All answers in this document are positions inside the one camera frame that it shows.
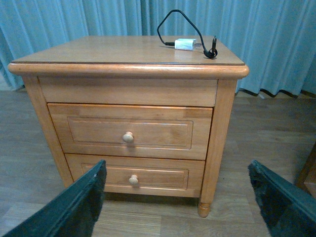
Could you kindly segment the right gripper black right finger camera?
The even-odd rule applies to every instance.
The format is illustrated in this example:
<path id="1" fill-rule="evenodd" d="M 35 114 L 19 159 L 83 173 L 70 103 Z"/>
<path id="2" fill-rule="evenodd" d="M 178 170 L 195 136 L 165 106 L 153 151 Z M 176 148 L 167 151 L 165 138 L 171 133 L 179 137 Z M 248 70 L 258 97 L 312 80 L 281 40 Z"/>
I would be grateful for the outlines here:
<path id="1" fill-rule="evenodd" d="M 269 233 L 273 237 L 314 237 L 316 199 L 260 162 L 248 166 L 250 182 Z"/>

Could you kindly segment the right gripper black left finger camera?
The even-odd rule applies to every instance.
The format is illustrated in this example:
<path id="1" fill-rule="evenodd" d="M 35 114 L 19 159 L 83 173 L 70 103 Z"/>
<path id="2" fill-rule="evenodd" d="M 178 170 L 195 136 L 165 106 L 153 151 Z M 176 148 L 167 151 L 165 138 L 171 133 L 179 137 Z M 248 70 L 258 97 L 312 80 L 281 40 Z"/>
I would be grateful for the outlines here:
<path id="1" fill-rule="evenodd" d="M 6 237 L 90 237 L 101 213 L 107 169 L 101 160 Z"/>

